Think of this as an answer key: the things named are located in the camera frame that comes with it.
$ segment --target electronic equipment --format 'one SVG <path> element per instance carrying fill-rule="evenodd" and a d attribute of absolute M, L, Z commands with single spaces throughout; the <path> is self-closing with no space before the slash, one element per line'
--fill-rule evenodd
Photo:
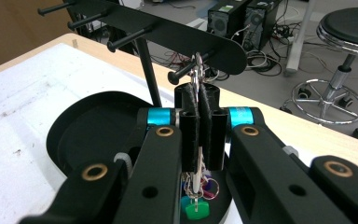
<path fill-rule="evenodd" d="M 224 0 L 208 10 L 207 32 L 233 38 L 243 28 L 245 8 L 249 0 Z"/>
<path fill-rule="evenodd" d="M 272 34 L 278 5 L 282 0 L 253 0 L 246 6 L 242 46 L 245 50 L 262 49 Z"/>

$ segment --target black stool seat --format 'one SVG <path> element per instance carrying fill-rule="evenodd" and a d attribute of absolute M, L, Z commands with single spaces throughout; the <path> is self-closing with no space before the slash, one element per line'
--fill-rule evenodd
<path fill-rule="evenodd" d="M 320 25 L 324 30 L 344 41 L 358 44 L 358 7 L 345 8 L 327 14 Z"/>

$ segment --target black pole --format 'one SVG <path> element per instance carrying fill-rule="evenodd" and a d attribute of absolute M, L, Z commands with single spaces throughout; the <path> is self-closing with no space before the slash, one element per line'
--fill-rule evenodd
<path fill-rule="evenodd" d="M 159 98 L 158 86 L 156 82 L 156 76 L 154 74 L 152 61 L 150 59 L 149 48 L 147 47 L 146 40 L 142 37 L 135 40 L 138 47 L 139 58 L 141 59 L 142 67 L 145 72 L 147 87 L 152 97 L 153 105 L 156 107 L 162 107 L 161 100 Z"/>
<path fill-rule="evenodd" d="M 144 36 L 145 34 L 149 33 L 150 31 L 152 31 L 152 29 L 150 27 L 147 27 L 147 28 L 144 28 L 144 29 L 142 29 L 142 30 L 140 30 L 138 32 L 135 32 L 135 33 L 131 34 L 131 35 L 127 35 L 127 36 L 125 36 L 125 37 L 123 37 L 123 38 L 121 38 L 121 39 L 119 39 L 119 40 L 117 40 L 115 42 L 109 41 L 109 42 L 107 42 L 107 48 L 110 51 L 115 52 L 116 49 L 118 49 L 118 48 L 120 48 L 120 47 L 122 47 L 122 46 L 124 46 L 124 45 L 126 45 L 128 43 L 130 43 L 131 41 L 133 41 L 133 40 L 135 40 L 135 39 L 137 39 L 139 37 Z"/>
<path fill-rule="evenodd" d="M 354 56 L 353 54 L 348 54 L 347 58 L 345 59 L 345 62 L 341 65 L 342 71 L 350 70 L 351 64 L 353 63 L 355 58 L 356 58 L 356 56 Z"/>
<path fill-rule="evenodd" d="M 211 49 L 208 53 L 205 53 L 204 55 L 202 55 L 202 61 L 203 62 L 207 61 L 213 55 L 213 53 L 214 53 L 214 51 Z M 179 79 L 184 77 L 194 66 L 196 66 L 196 60 L 190 62 L 184 68 L 182 68 L 176 72 L 169 72 L 168 80 L 173 85 L 179 84 Z"/>
<path fill-rule="evenodd" d="M 84 20 L 81 21 L 75 21 L 75 22 L 68 22 L 68 28 L 71 30 L 75 30 L 77 27 L 82 26 L 82 25 L 86 25 L 87 23 L 93 22 L 93 21 L 97 21 L 98 19 L 102 19 L 103 17 L 105 17 L 107 15 L 107 12 L 101 12 L 99 14 L 87 17 Z"/>
<path fill-rule="evenodd" d="M 48 14 L 50 12 L 57 11 L 57 10 L 60 10 L 62 8 L 70 7 L 71 5 L 74 5 L 74 4 L 75 4 L 75 1 L 70 1 L 70 2 L 66 2 L 66 3 L 63 3 L 61 5 L 57 5 L 57 6 L 54 6 L 54 7 L 48 7 L 48 8 L 44 8 L 44 9 L 38 8 L 37 13 L 39 15 L 41 15 L 41 16 L 45 16 L 46 14 Z"/>

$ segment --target black stand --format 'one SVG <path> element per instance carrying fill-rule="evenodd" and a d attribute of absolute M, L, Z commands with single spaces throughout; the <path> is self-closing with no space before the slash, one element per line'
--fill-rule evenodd
<path fill-rule="evenodd" d="M 131 41 L 137 43 L 145 78 L 155 106 L 161 106 L 161 103 L 150 55 L 145 43 L 146 39 L 187 57 L 191 57 L 195 52 L 208 55 L 206 63 L 209 66 L 231 75 L 241 73 L 246 67 L 244 50 L 238 43 L 229 39 L 142 11 L 123 7 L 111 1 L 64 0 L 63 2 L 60 6 L 38 9 L 39 14 L 45 15 L 69 7 L 72 11 L 87 17 L 83 21 L 68 23 L 68 27 L 71 29 L 76 29 L 93 20 L 99 20 L 131 34 L 118 41 L 110 42 L 108 48 L 115 51 L 116 48 Z"/>

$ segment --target wire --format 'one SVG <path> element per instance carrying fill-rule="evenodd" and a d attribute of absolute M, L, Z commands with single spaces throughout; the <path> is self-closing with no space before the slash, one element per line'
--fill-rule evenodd
<path fill-rule="evenodd" d="M 279 62 L 281 61 L 281 58 L 287 58 L 287 52 L 288 52 L 289 48 L 287 48 L 287 50 L 286 50 L 286 57 L 282 57 L 282 56 L 276 51 L 276 49 L 274 48 L 274 45 L 272 44 L 271 38 L 269 39 L 269 46 L 271 47 L 272 52 L 278 57 L 278 61 L 279 61 Z"/>
<path fill-rule="evenodd" d="M 329 71 L 330 73 L 334 74 L 333 71 L 331 71 L 330 69 L 327 68 L 327 63 L 322 60 L 318 55 L 314 54 L 314 53 L 311 53 L 311 52 L 302 52 L 302 54 L 309 54 L 310 56 L 312 56 L 313 58 L 317 59 L 318 62 L 324 67 L 325 70 Z M 320 74 L 324 71 L 321 70 L 321 71 L 317 71 L 317 72 L 312 72 L 312 71 L 307 71 L 305 69 L 303 69 L 301 66 L 298 67 L 299 70 L 303 71 L 303 72 L 306 72 L 306 73 L 310 73 L 310 74 Z"/>
<path fill-rule="evenodd" d="M 151 58 L 153 61 L 155 61 L 156 63 L 159 63 L 159 64 L 164 65 L 164 66 L 168 66 L 168 65 L 171 63 L 169 60 L 166 60 L 166 59 L 161 58 L 161 57 L 156 56 L 156 55 L 150 55 L 150 58 Z"/>
<path fill-rule="evenodd" d="M 289 0 L 286 0 L 284 3 L 283 14 L 275 21 L 275 25 L 277 24 L 277 21 L 279 21 L 281 18 L 283 18 L 284 14 L 286 14 L 288 4 L 289 4 Z"/>
<path fill-rule="evenodd" d="M 207 74 L 207 72 L 209 74 L 209 77 L 205 79 L 205 82 L 213 82 L 220 76 L 220 71 L 219 70 L 214 69 L 214 68 L 209 67 L 209 66 L 207 66 L 207 68 L 204 70 L 204 72 L 205 72 L 205 75 Z"/>
<path fill-rule="evenodd" d="M 224 81 L 224 80 L 227 80 L 229 78 L 230 74 L 228 73 L 222 73 L 221 76 L 219 76 L 216 80 L 217 81 Z"/>
<path fill-rule="evenodd" d="M 294 8 L 294 7 L 288 7 L 288 8 L 294 10 L 297 14 L 296 14 L 295 16 L 291 16 L 291 17 L 289 17 L 289 18 L 285 18 L 283 21 L 279 21 L 279 19 L 277 19 L 277 24 L 278 24 L 278 23 L 281 23 L 281 22 L 289 21 L 289 20 L 291 20 L 292 18 L 295 18 L 295 17 L 297 17 L 297 16 L 300 15 L 300 12 L 299 12 L 296 8 Z"/>
<path fill-rule="evenodd" d="M 188 8 L 189 7 L 189 8 L 196 9 L 196 7 L 194 7 L 194 6 L 177 7 L 177 6 L 174 6 L 173 4 L 169 3 L 168 1 L 167 1 L 167 4 L 170 5 L 171 7 L 174 7 L 174 8 Z"/>
<path fill-rule="evenodd" d="M 264 59 L 264 62 L 262 62 L 258 65 L 255 65 L 254 60 L 256 60 L 256 59 Z M 257 74 L 259 74 L 261 76 L 265 76 L 265 77 L 276 77 L 282 71 L 282 66 L 279 63 L 279 61 L 277 61 L 272 56 L 267 55 L 263 51 L 253 50 L 253 51 L 249 52 L 249 55 L 247 57 L 247 63 L 249 64 L 249 66 L 247 66 L 248 68 L 251 68 L 252 70 L 257 72 Z M 276 65 L 278 65 L 278 67 L 279 67 L 278 73 L 266 74 L 266 72 L 272 70 Z"/>
<path fill-rule="evenodd" d="M 239 35 L 240 32 L 245 31 L 245 30 L 248 29 L 250 26 L 251 26 L 251 24 L 248 24 L 248 25 L 246 25 L 243 29 L 240 29 L 239 31 L 235 32 L 234 35 L 231 37 L 231 39 L 234 39 L 234 37 L 235 37 L 236 35 Z"/>

